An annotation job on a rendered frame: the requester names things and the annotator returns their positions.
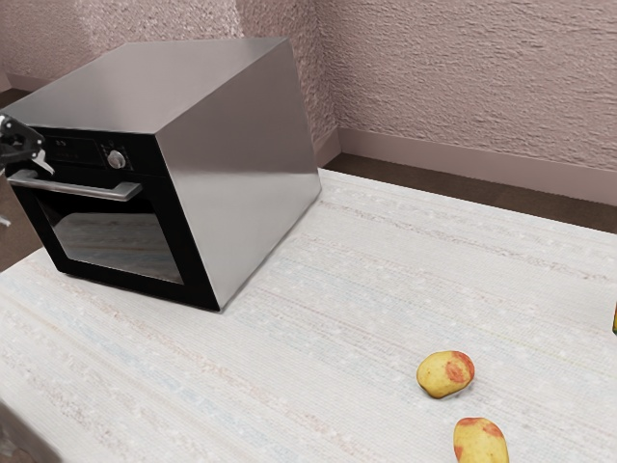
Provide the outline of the stainless steel oven black door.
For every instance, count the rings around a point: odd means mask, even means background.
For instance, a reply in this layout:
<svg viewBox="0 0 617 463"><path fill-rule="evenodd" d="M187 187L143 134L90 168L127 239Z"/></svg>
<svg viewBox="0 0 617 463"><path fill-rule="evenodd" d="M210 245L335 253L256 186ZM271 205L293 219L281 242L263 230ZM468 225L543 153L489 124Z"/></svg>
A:
<svg viewBox="0 0 617 463"><path fill-rule="evenodd" d="M56 268L221 311L318 198L285 38L124 44L0 109L44 137L0 167Z"/></svg>

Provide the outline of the yellow red mottled fruit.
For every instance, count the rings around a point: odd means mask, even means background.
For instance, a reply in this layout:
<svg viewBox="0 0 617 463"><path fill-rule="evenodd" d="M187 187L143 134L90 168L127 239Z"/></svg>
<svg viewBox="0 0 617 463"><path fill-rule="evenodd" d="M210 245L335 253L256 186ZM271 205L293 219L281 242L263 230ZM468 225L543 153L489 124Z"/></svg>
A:
<svg viewBox="0 0 617 463"><path fill-rule="evenodd" d="M453 431L453 448L458 463L509 463L501 430L486 418L460 419Z"/></svg>
<svg viewBox="0 0 617 463"><path fill-rule="evenodd" d="M474 375L475 366L471 358L455 350L432 353L416 369L416 381L420 388L437 399L462 391Z"/></svg>

